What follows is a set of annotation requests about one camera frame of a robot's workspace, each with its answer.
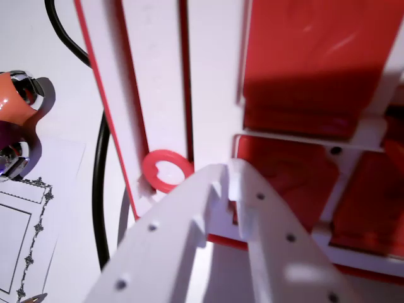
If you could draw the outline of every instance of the white plastic part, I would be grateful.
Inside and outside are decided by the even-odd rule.
[[[176,0],[123,0],[149,150],[187,158],[181,27]]]
[[[125,61],[122,40],[116,18],[117,7],[111,1],[80,1],[90,45],[97,64],[92,66],[97,80],[105,111],[109,112],[112,125],[109,125],[117,147],[125,181],[134,201],[141,198],[141,162],[145,156],[139,120],[135,114],[134,102],[138,96],[133,90],[134,83],[129,77],[130,68]]]
[[[209,165],[185,180],[126,234],[86,303],[184,302],[210,213],[237,202],[256,302],[358,302],[286,203],[247,162]]]
[[[215,204],[227,202],[228,182],[226,167],[211,165],[166,195],[126,232],[86,302],[184,302],[196,247]]]

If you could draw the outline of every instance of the screw hole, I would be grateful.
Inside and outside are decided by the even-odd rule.
[[[340,301],[338,296],[336,294],[334,294],[333,292],[330,292],[328,294],[328,300],[330,300],[330,302],[332,302],[332,303],[338,303]]]
[[[289,242],[293,243],[296,241],[296,236],[294,234],[287,234],[286,235],[286,240],[288,240]]]
[[[128,283],[124,279],[119,279],[116,284],[115,288],[116,290],[124,290],[127,287]]]
[[[260,200],[264,200],[265,199],[265,195],[263,193],[258,193],[257,194],[257,198]]]
[[[149,232],[154,232],[156,229],[158,229],[158,223],[157,222],[153,222],[153,223],[149,224],[149,226],[148,226]]]
[[[332,155],[339,155],[342,152],[342,148],[340,148],[339,146],[334,146],[331,150],[330,153]]]

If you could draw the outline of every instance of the white panel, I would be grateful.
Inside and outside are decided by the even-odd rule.
[[[149,150],[187,157],[177,0],[124,0]]]
[[[101,83],[97,83],[100,90],[103,88],[107,109],[109,109],[113,127],[116,132],[115,144],[120,153],[121,164],[127,178],[127,186],[132,198],[141,203],[141,162],[143,161],[143,146],[141,145],[141,132],[139,121],[134,114],[133,102],[137,96],[132,91],[130,77],[127,75],[128,63],[124,60],[119,33],[120,28],[116,19],[115,4],[103,0],[81,1],[85,25],[88,29],[92,49]]]
[[[195,169],[225,163],[242,129],[243,0],[188,1]]]

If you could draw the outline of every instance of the red edge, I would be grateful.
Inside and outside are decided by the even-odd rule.
[[[226,245],[226,246],[230,246],[233,248],[241,249],[243,251],[248,250],[247,243],[241,242],[238,240],[221,237],[219,235],[208,234],[208,241],[216,243],[216,244],[221,244],[221,245]]]
[[[76,5],[77,15],[78,15],[78,19],[80,21],[81,30],[83,32],[84,41],[85,41],[86,46],[87,46],[88,57],[90,58],[91,67],[93,69],[95,80],[97,81],[98,89],[100,91],[102,104],[104,105],[105,116],[106,116],[107,121],[108,121],[108,125],[109,125],[110,131],[111,131],[111,135],[112,135],[112,137],[114,139],[114,142],[116,144],[116,149],[117,149],[117,153],[118,153],[118,157],[119,157],[119,162],[121,163],[122,172],[124,174],[124,179],[125,179],[125,183],[126,183],[126,190],[128,191],[128,194],[129,194],[129,199],[130,199],[130,202],[131,202],[131,206],[132,206],[132,210],[133,210],[133,214],[134,214],[134,219],[137,220],[137,219],[139,219],[139,216],[138,216],[138,214],[136,212],[136,209],[134,207],[134,201],[133,201],[133,197],[132,197],[132,192],[131,192],[131,188],[129,186],[128,175],[126,173],[126,169],[125,169],[124,162],[123,162],[123,159],[122,159],[121,149],[120,149],[119,145],[117,144],[118,143],[117,135],[116,135],[114,123],[112,122],[110,110],[109,110],[109,107],[108,107],[107,97],[105,96],[105,92],[104,92],[104,87],[103,87],[102,82],[101,82],[101,76],[100,76],[100,73],[99,73],[99,70],[98,70],[97,62],[95,60],[94,51],[93,51],[93,47],[92,47],[92,44],[91,44],[90,35],[88,33],[83,8],[81,7],[81,0],[74,0],[74,3]]]

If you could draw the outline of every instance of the white table surface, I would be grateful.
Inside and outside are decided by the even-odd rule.
[[[56,0],[56,9],[65,30],[85,49],[73,0]],[[37,126],[39,136],[86,144],[74,192],[61,220],[62,229],[45,286],[49,293],[46,302],[82,302],[100,274],[91,213],[93,161],[102,115],[98,89],[92,70],[57,38],[43,1],[2,0],[0,16],[3,26],[0,70],[27,70],[34,77],[48,77],[55,86],[56,102]],[[105,177],[105,224],[111,252],[117,244],[123,191],[121,168],[110,140]],[[232,262],[239,264],[238,272]],[[362,294],[364,302],[404,302],[403,287],[350,276],[348,279]],[[187,301],[250,302],[250,283],[246,252],[208,244],[204,251],[197,253]]]

